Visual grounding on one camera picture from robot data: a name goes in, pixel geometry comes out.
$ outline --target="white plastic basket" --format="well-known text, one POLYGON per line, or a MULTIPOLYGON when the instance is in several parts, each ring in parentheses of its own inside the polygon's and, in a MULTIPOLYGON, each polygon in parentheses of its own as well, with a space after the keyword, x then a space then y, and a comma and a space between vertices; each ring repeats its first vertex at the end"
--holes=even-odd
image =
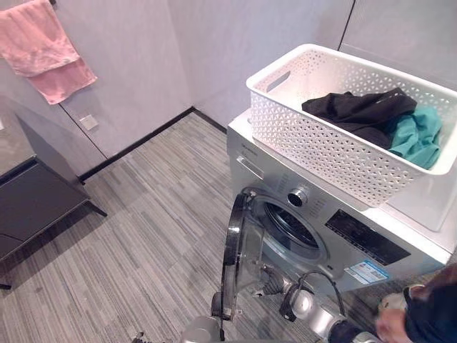
POLYGON ((253 137, 370 206, 425 174, 449 172, 457 157, 457 92, 401 71, 313 44, 299 46, 247 80, 253 137), (301 110, 328 93, 381 93, 400 87, 443 121, 441 155, 420 168, 301 110))

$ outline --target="washing machine door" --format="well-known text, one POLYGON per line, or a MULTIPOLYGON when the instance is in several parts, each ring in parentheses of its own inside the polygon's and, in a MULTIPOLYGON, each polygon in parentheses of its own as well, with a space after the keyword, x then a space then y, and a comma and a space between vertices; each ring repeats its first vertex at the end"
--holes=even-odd
POLYGON ((261 277, 263 227, 251 215, 252 195, 238 194, 228 223, 221 293, 216 300, 216 307, 221 308, 219 315, 225 320, 235 315, 236 295, 261 277))

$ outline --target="washing machine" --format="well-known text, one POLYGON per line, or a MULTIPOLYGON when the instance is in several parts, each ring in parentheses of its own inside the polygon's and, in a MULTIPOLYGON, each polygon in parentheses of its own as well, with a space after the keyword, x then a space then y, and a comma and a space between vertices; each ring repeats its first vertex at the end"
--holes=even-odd
MULTIPOLYGON (((255 282, 263 263, 292 279, 319 270, 343 292, 433 272, 451 258, 456 166, 371 208, 254 140, 248 118, 246 111, 227 131, 235 196, 222 278, 228 298, 255 282)), ((307 280, 332 292, 319 275, 307 280)))

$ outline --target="floor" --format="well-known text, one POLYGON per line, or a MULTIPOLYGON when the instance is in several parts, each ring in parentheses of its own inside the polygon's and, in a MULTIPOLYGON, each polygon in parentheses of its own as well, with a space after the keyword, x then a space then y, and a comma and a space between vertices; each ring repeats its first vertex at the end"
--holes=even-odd
MULTIPOLYGON (((219 287, 233 200, 225 135, 191 114, 86 189, 107 218, 77 211, 0 266, 14 286, 0 291, 0 342, 177 341, 219 287)), ((379 299, 411 281, 344 294, 349 314, 372 329, 379 299)), ((315 342, 280 318, 279 300, 244 292, 226 338, 315 342)))

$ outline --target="black baseboard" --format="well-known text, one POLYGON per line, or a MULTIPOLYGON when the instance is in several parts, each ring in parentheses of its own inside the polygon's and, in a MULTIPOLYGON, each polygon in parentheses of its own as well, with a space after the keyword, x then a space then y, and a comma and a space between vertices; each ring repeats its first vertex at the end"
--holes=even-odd
POLYGON ((168 129, 171 125, 177 123, 178 121, 183 119, 185 116, 188 116, 190 113, 195 113, 197 116, 199 116, 203 120, 207 121, 208 123, 210 123, 211 125, 216 127, 218 130, 222 131, 225 134, 227 133, 227 129, 225 127, 223 127, 222 125, 216 123, 213 119, 209 118, 208 116, 206 116, 205 114, 201 113, 198 109, 196 109, 195 107, 192 106, 192 107, 189 107, 186 111, 184 111, 181 114, 179 114, 178 116, 175 116, 172 120, 170 120, 170 121, 166 122, 164 125, 160 126, 158 129, 152 131, 150 134, 147 134, 145 137, 143 137, 140 140, 136 141, 132 145, 126 147, 124 150, 118 152, 116 155, 110 157, 106 161, 103 161, 102 163, 100 163, 98 166, 95 166, 91 170, 85 172, 84 174, 82 174, 79 177, 79 180, 84 182, 85 180, 87 180, 92 175, 98 173, 103 168, 106 168, 107 166, 109 166, 111 163, 113 163, 113 162, 117 161, 118 159, 120 159, 121 157, 127 155, 129 152, 131 152, 132 150, 138 148, 140 145, 146 143, 152 137, 154 137, 154 136, 160 134, 162 131, 168 129))
POLYGON ((209 116, 207 116, 206 114, 202 113, 200 110, 198 109, 195 109, 194 108, 194 113, 199 116, 200 118, 202 118, 204 121, 207 121, 208 123, 210 123, 212 126, 214 126, 215 128, 217 128, 219 131, 227 134, 227 129, 225 127, 223 127, 222 125, 220 125, 217 121, 214 121, 213 119, 211 119, 209 116))

